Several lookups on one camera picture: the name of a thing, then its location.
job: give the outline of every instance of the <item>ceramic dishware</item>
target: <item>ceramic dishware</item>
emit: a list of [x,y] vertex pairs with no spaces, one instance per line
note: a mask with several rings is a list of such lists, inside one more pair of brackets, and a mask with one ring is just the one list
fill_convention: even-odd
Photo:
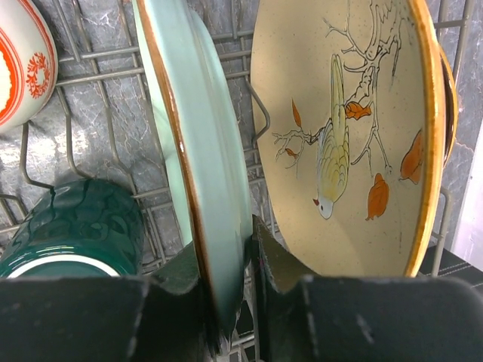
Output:
[[[290,251],[321,275],[414,276],[441,185],[445,96],[424,0],[261,0],[251,83]],[[265,118],[254,102],[257,130]]]
[[165,154],[167,166],[177,155],[168,173],[180,167],[182,174],[178,184],[170,180],[171,192],[176,187],[181,193],[184,182],[187,204],[174,200],[177,218],[188,207],[184,221],[226,351],[242,302],[245,242],[252,234],[248,176],[228,85],[205,25],[184,0],[137,0],[133,6],[158,130],[173,137],[168,147],[176,154]]
[[31,0],[0,3],[0,133],[27,122],[57,80],[52,34]]
[[458,125],[458,92],[453,77],[453,69],[446,57],[445,51],[440,46],[441,67],[443,68],[443,79],[445,81],[445,110],[446,110],[446,131],[445,131],[445,158],[444,166],[448,164],[456,140],[456,129]]
[[0,275],[135,275],[142,252],[136,201],[107,181],[82,179],[45,193],[3,253]]

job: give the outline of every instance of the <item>orange rim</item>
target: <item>orange rim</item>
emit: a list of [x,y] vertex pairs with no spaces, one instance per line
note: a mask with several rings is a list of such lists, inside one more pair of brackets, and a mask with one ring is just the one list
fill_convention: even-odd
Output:
[[445,80],[446,97],[446,134],[445,134],[445,160],[443,167],[446,167],[453,151],[454,141],[456,140],[456,129],[458,125],[458,92],[453,77],[453,70],[446,57],[443,47],[439,47],[441,54],[441,64]]
[[423,180],[423,202],[406,265],[405,275],[416,276],[431,237],[438,206],[443,170],[443,137],[445,135],[445,91],[438,40],[425,0],[408,0],[417,27],[423,64],[424,94],[426,96],[426,151]]

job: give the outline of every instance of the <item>green cup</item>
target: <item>green cup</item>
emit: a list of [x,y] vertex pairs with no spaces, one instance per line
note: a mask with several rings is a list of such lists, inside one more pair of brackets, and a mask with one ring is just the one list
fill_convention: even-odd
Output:
[[0,276],[118,276],[141,270],[143,222],[136,201],[100,179],[47,192],[0,259]]

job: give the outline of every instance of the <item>painted plate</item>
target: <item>painted plate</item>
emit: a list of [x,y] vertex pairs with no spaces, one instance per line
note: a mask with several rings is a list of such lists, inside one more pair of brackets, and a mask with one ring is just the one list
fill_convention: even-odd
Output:
[[251,197],[235,111],[216,49],[184,0],[137,0],[186,190],[202,279],[229,348],[242,303]]
[[[321,275],[415,275],[438,202],[445,99],[424,0],[261,0],[251,82],[290,249]],[[265,125],[254,103],[256,129]]]

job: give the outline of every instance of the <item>yellow bird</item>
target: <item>yellow bird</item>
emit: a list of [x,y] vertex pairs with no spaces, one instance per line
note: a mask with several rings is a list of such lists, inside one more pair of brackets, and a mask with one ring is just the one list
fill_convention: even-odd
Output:
[[318,138],[317,198],[314,204],[324,219],[332,215],[334,203],[347,186],[349,175],[349,127],[342,79],[342,63],[338,55],[331,59],[331,118]]

